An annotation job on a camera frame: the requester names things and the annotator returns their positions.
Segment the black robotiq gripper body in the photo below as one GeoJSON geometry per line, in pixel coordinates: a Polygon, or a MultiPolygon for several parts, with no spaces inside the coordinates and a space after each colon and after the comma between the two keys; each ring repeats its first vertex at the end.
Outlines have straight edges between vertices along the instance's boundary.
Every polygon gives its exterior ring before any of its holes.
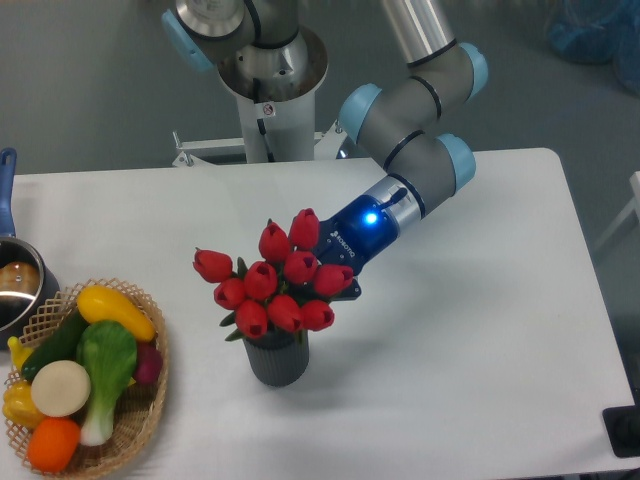
{"type": "Polygon", "coordinates": [[[321,264],[346,265],[359,274],[364,265],[399,237],[391,203],[361,195],[331,218],[320,222],[313,254],[321,264]]]}

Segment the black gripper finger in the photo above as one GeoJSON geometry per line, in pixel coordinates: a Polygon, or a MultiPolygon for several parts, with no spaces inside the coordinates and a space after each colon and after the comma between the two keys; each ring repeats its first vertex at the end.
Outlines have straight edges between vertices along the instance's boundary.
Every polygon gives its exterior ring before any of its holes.
{"type": "Polygon", "coordinates": [[[331,302],[352,301],[360,297],[362,289],[357,276],[335,276],[327,283],[327,292],[331,302]]]}

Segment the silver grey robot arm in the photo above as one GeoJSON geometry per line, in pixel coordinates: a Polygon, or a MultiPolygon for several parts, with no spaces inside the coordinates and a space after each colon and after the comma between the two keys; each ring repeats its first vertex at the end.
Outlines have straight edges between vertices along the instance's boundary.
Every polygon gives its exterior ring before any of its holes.
{"type": "Polygon", "coordinates": [[[385,177],[320,224],[313,253],[322,264],[364,265],[459,192],[475,175],[472,150],[459,137],[425,129],[478,94],[488,65],[459,42],[437,1],[385,1],[383,10],[409,77],[393,89],[366,84],[342,105],[338,122],[385,177]]]}

